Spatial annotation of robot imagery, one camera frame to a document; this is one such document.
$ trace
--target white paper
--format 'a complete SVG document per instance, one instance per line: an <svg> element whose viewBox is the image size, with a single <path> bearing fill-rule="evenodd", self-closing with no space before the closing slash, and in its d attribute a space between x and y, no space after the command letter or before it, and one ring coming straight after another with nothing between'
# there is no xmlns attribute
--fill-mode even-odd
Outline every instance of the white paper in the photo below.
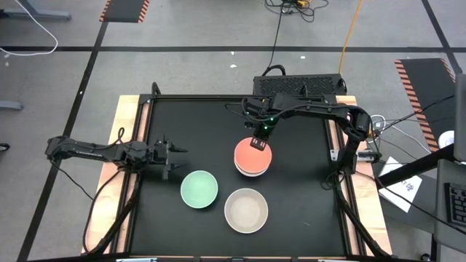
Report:
<svg viewBox="0 0 466 262"><path fill-rule="evenodd" d="M395 170L399 167L402 167L402 164L398 163L392 157L387 160L387 164L382 169L380 176L387 174L388 172ZM422 179L415 175L412 178L403 180L399 183L388 186L387 188L396 194L406 198L410 202L413 202L414 197L416 196L417 190L421 186ZM387 189L382 188L379 190L379 194L384 197L386 200L399 207L404 212L408 212L411 205L400 197L392 194Z"/></svg>

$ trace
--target wooden table frame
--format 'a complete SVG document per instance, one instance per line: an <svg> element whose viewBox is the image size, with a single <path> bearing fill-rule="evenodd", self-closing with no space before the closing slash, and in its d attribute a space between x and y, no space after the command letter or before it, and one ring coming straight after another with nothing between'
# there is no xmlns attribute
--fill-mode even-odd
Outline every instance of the wooden table frame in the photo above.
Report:
<svg viewBox="0 0 466 262"><path fill-rule="evenodd" d="M109 143L112 143L117 139L117 133L120 127L125 129L125 134L122 138L123 141L130 141L132 139L143 141L146 139L144 135L147 129L147 119L150 118L151 104L139 104L139 100L139 95L120 96L118 106L116 107L114 123L108 141ZM356 105L356 98L354 96L337 96L336 100L338 103ZM336 125L333 121L329 121L328 124L331 131L333 148L338 149L339 140ZM366 145L361 143L360 150L365 148ZM368 162L358 162L356 170L367 175L373 175L372 166ZM116 171L117 168L114 164L104 163L102 171L100 172L98 189ZM108 231L108 228L115 221L119 206L123 204L120 202L120 199L123 196L125 197L126 201L129 199L131 193L133 192L134 182L135 174L125 176L125 174L120 173L115 179L112 180L112 182L107 185L107 187L102 190L100 196L98 199L96 199L86 234L86 243L89 250L94 248L94 246L99 243L100 239L105 235L105 233ZM361 175L352 175L349 180L344 180L342 188L344 195L349 202L351 201L348 196L348 186L350 186L348 185L348 182L352 183L354 188L355 201L358 207L358 214L361 222L366 227L371 236L377 241L379 246L385 252L392 253L375 182ZM123 189L124 184L128 185L127 190ZM120 253L127 249L126 244L128 241L127 236L129 231L128 225L130 224L129 219L130 215L127 216L119 231L118 244L116 247L113 247L113 251ZM348 217L346 221L351 253L353 255L362 255L360 254L355 228ZM364 248L368 255L371 255L371 251L366 247Z"/></svg>

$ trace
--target green bowl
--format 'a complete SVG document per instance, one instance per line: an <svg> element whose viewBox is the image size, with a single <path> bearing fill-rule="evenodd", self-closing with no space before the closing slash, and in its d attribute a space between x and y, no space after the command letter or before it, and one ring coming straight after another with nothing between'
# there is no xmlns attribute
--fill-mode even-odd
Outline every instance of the green bowl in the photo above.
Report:
<svg viewBox="0 0 466 262"><path fill-rule="evenodd" d="M191 172L181 183L181 198L192 208L207 207L216 199L217 193L217 180L207 171Z"/></svg>

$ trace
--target hazard stripe mat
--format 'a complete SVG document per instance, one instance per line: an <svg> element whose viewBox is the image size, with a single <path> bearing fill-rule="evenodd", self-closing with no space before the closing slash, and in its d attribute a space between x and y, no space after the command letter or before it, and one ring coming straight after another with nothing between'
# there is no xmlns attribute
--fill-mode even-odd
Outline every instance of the hazard stripe mat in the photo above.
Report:
<svg viewBox="0 0 466 262"><path fill-rule="evenodd" d="M395 66L429 149L437 151L440 135L454 130L454 100L422 108L454 94L454 75L441 58L395 60Z"/></svg>
<svg viewBox="0 0 466 262"><path fill-rule="evenodd" d="M100 15L101 22L142 23L149 0L108 0Z"/></svg>

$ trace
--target concrete floor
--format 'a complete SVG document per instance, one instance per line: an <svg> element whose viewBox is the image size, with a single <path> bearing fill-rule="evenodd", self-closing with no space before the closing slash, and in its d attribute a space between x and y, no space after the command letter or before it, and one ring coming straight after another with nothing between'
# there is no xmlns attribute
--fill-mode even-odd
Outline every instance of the concrete floor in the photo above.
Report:
<svg viewBox="0 0 466 262"><path fill-rule="evenodd" d="M43 22L61 47L91 47L105 0L41 0L43 7L65 9L70 22ZM452 47L466 47L463 0L430 0ZM316 11L312 24L300 17L284 17L277 45L343 45L357 0L331 1ZM15 7L0 0L0 8ZM190 47L270 46L277 15L254 1L153 1L142 24L112 23L103 46ZM29 20L0 20L0 46L50 46L49 36ZM364 1L349 42L353 47L441 47L420 1ZM338 52L278 52L274 62L289 74L335 73ZM0 111L0 140L12 148L0 155L0 261L14 261L23 243L39 195L50 169L44 150L47 139L61 135L83 77L90 52L56 52L36 57L0 57L0 100L19 100L22 111ZM443 53L347 53L343 67L349 94L370 114L396 119L412 112L393 60L442 57ZM466 68L466 54L455 54ZM71 136L96 143L108 141L120 95L150 92L157 81L166 94L247 94L270 52L100 52L90 76ZM419 125L398 125L425 141ZM388 130L384 138L416 157L425 152L417 144ZM384 158L412 159L388 144ZM79 159L62 163L88 192L94 192L101 164ZM59 174L29 259L78 255L90 201ZM430 251L430 235L386 218L394 254L418 258ZM442 250L443 261L466 261L466 255Z"/></svg>

